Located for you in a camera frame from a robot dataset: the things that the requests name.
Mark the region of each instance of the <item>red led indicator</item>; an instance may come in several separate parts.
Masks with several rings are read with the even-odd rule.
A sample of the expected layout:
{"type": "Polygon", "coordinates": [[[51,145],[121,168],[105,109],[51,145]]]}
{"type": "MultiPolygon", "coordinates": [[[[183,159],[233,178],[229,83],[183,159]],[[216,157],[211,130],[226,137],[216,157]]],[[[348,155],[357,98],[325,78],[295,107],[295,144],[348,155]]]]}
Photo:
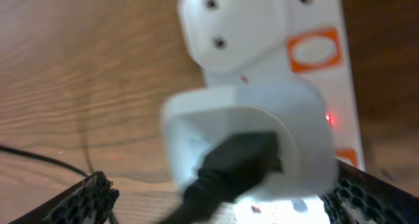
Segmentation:
{"type": "Polygon", "coordinates": [[[332,116],[329,113],[326,113],[326,120],[329,122],[330,125],[335,125],[335,121],[333,120],[332,116]]]}

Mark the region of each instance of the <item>red dot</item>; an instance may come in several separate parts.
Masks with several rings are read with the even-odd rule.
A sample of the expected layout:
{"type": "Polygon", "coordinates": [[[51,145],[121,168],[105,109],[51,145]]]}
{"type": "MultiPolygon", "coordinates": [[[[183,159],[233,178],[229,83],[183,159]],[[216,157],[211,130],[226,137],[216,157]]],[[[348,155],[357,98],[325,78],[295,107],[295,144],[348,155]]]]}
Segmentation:
{"type": "Polygon", "coordinates": [[[249,79],[245,75],[241,75],[240,79],[242,80],[242,82],[244,82],[246,84],[249,83],[249,79]]]}

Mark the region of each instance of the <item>cable connector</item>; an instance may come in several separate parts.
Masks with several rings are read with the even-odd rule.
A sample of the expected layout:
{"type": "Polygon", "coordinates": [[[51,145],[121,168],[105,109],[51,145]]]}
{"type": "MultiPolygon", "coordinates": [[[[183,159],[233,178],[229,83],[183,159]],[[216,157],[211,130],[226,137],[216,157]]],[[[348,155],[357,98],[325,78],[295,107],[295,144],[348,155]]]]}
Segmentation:
{"type": "Polygon", "coordinates": [[[205,157],[182,206],[161,224],[206,221],[223,202],[233,202],[258,185],[275,165],[277,141],[274,132],[229,137],[205,157]]]}

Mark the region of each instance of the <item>wooden table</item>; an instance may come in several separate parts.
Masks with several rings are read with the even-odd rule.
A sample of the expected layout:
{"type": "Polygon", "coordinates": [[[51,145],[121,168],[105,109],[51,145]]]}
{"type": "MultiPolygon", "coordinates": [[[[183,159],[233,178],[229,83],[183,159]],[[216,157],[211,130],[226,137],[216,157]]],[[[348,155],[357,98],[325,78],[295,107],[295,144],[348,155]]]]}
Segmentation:
{"type": "MultiPolygon", "coordinates": [[[[358,0],[344,1],[351,47],[364,47],[374,29],[356,32],[368,22],[356,17],[374,13],[362,13],[358,0]]],[[[387,2],[374,1],[384,7],[387,2]]],[[[160,106],[168,96],[203,82],[185,51],[176,3],[0,0],[0,142],[86,171],[88,148],[94,169],[104,171],[121,191],[115,206],[121,223],[153,223],[178,202],[160,138],[160,106]]],[[[360,75],[370,72],[357,69],[374,65],[374,58],[365,55],[371,51],[366,47],[357,50],[354,74],[356,86],[362,86],[367,80],[360,75]]],[[[417,66],[413,58],[409,63],[417,66]]],[[[397,59],[391,61],[395,66],[397,59]]],[[[364,93],[358,103],[363,117],[376,105],[364,93]]],[[[79,180],[61,168],[0,154],[0,223],[79,180]]]]}

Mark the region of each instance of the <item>thin black wire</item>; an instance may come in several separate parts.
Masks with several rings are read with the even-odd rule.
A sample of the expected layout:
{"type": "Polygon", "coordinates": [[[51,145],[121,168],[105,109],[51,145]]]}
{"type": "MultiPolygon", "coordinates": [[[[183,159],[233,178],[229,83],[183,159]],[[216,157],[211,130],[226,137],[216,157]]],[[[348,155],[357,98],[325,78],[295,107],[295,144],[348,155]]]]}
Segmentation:
{"type": "MultiPolygon", "coordinates": [[[[82,175],[84,177],[88,177],[86,172],[83,172],[82,170],[80,170],[80,169],[78,169],[78,168],[76,168],[76,167],[74,167],[70,164],[67,164],[65,162],[61,162],[59,160],[52,159],[52,158],[49,158],[49,157],[46,157],[46,156],[43,156],[43,155],[37,155],[35,153],[21,151],[19,149],[13,149],[13,148],[1,145],[1,144],[0,144],[0,151],[10,153],[10,154],[13,154],[13,155],[19,155],[19,156],[22,156],[22,157],[27,157],[27,158],[30,158],[30,159],[40,160],[40,161],[43,161],[43,162],[49,162],[51,164],[61,166],[62,168],[67,168],[68,170],[71,170],[72,172],[75,172],[76,174],[82,175]]],[[[86,160],[88,161],[87,163],[89,165],[90,173],[93,174],[94,170],[93,170],[93,166],[92,166],[92,163],[91,163],[91,160],[90,160],[90,157],[89,157],[89,154],[88,154],[88,149],[87,149],[86,146],[83,146],[83,151],[84,151],[84,155],[86,157],[86,160]]],[[[117,218],[115,217],[115,214],[113,213],[112,210],[109,213],[109,222],[111,224],[118,224],[117,218]]]]}

